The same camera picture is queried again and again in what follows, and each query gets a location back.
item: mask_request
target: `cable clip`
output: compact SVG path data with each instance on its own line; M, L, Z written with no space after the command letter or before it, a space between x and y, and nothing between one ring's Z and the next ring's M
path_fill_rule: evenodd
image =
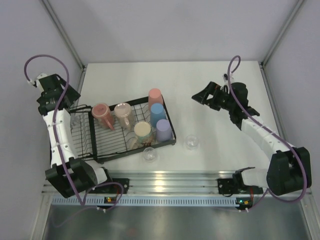
M29 79L28 84L33 86L33 87L37 87L37 81L33 80L33 79Z

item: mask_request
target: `robotic arm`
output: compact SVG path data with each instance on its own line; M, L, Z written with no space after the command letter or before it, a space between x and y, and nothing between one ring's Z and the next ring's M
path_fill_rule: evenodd
M42 115L49 132L51 168L45 171L47 180L65 198L75 194L63 169L58 149L58 145L60 145L68 172L78 192L88 190L106 181L112 182L112 178L106 169L102 167L93 169L89 164L78 158L71 136L69 108L80 97L80 94L70 85L67 87L65 96L58 107L55 123L53 123L55 107L66 86L66 81L57 74L50 76L44 74L41 77L31 84L41 91L41 97L37 99L39 103L38 111Z
M233 174L233 183L239 192L248 191L250 186L270 189L275 195L291 193L303 189L304 179L302 171L291 150L273 133L268 132L260 114L248 105L248 90L241 82L231 83L233 92L244 109L262 126L249 119L239 107L234 96L229 91L228 76L223 76L225 85L220 86L210 82L204 90L192 96L192 99L211 109L220 109L229 112L230 120L242 132L247 134L262 149L269 159L268 169L247 167L237 170ZM307 188L312 184L310 154L304 147L296 148L290 144L298 154L304 167L307 179Z

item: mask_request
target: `beige cup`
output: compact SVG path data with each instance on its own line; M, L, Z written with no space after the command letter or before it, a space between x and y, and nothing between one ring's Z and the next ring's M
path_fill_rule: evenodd
M120 126L131 130L135 124L135 116L132 112L130 104L123 102L119 103L114 108L114 115L118 119Z

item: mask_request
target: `purple cup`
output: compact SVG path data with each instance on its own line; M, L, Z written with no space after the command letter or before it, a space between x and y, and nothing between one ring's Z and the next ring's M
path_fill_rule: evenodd
M155 138L158 142L165 142L172 139L172 129L167 119L161 119L156 123Z

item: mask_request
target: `transparent bowl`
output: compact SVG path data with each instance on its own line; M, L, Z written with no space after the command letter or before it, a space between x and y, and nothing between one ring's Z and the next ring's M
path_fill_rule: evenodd
M189 150L195 150L199 146L199 138L195 135L189 135L185 138L186 148Z
M142 152L142 158L147 162L147 163L152 163L157 159L157 151L153 147L147 147L145 150Z

